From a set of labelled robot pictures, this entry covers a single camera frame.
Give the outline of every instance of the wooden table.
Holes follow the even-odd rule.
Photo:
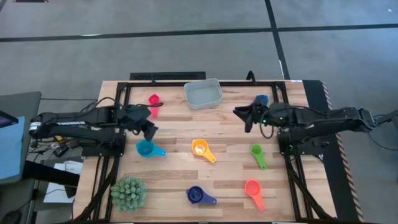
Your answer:
[[[117,83],[103,82],[99,98],[114,98]],[[308,106],[302,82],[286,81],[286,87],[291,105]],[[258,125],[253,126],[250,133],[245,133],[244,123],[232,112],[236,106],[249,105],[258,94],[269,95],[272,103],[271,88],[224,86],[222,89],[222,103],[203,110],[188,108],[183,87],[131,89],[130,104],[147,103],[153,93],[158,94],[164,102],[159,109],[159,117],[151,120],[159,127],[154,142],[165,149],[167,155],[141,157],[136,151],[136,143],[143,139],[142,135],[127,134],[118,179],[126,176],[141,178],[147,183],[147,196],[144,207],[133,213],[119,212],[113,206],[112,222],[265,222],[295,219],[285,163],[279,154],[276,135],[272,139],[265,139],[261,136]],[[111,101],[104,101],[102,106],[110,104]],[[270,135],[271,128],[265,130],[266,135]],[[217,159],[215,164],[192,154],[192,140],[198,138],[208,141],[210,150]],[[262,146],[267,170],[260,170],[249,153],[252,144]],[[97,159],[89,157],[84,161],[73,208],[75,216],[91,200]],[[302,156],[302,160],[309,191],[326,212],[336,216],[324,165],[314,156]],[[252,199],[244,193],[247,179],[260,182],[265,211],[258,211]],[[185,191],[194,185],[217,198],[217,205],[192,205]],[[299,190],[298,195],[304,216]],[[100,218],[104,217],[107,198],[108,192],[105,192]]]

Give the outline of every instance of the gray floor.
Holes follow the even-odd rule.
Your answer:
[[[278,27],[398,21],[393,0],[271,2]],[[0,13],[0,37],[269,26],[261,0],[8,1]],[[397,38],[397,29],[280,34],[292,79],[323,80],[335,108],[362,106],[375,114],[397,109]],[[206,71],[209,78],[240,79],[253,70],[257,78],[282,78],[271,33],[0,43],[0,57],[0,94],[39,90],[52,98],[96,98],[103,80],[125,80],[130,72]],[[40,111],[85,105],[43,101]],[[396,134],[389,125],[372,133],[398,148]],[[343,137],[365,220],[396,223],[398,152],[375,146],[365,134]],[[37,223],[64,221],[69,211],[40,213]]]

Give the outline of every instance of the measuring cup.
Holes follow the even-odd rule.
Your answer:
[[[267,169],[267,164],[264,160],[264,155],[262,154],[262,148],[261,146],[254,144],[250,148],[250,152],[252,155],[254,155],[254,158],[257,160],[257,163],[260,166],[260,169]]]
[[[160,103],[160,98],[159,98],[158,95],[152,94],[149,97],[148,101],[149,101],[150,104],[154,105],[154,104]],[[153,118],[157,118],[157,112],[159,110],[159,107],[150,107],[149,110],[150,110],[151,116]]]
[[[216,157],[209,150],[209,145],[203,139],[195,139],[192,141],[192,152],[197,156],[203,156],[211,163],[216,162]]]
[[[265,209],[264,202],[262,201],[261,186],[256,180],[249,179],[244,185],[244,191],[254,200],[257,208],[260,211]]]
[[[137,144],[137,151],[142,157],[151,157],[154,155],[166,156],[166,151],[157,147],[153,142],[141,140]]]
[[[198,186],[193,186],[190,189],[187,190],[187,197],[188,200],[194,204],[194,203],[209,203],[211,205],[216,205],[217,204],[217,199],[209,196],[206,194],[202,188]]]

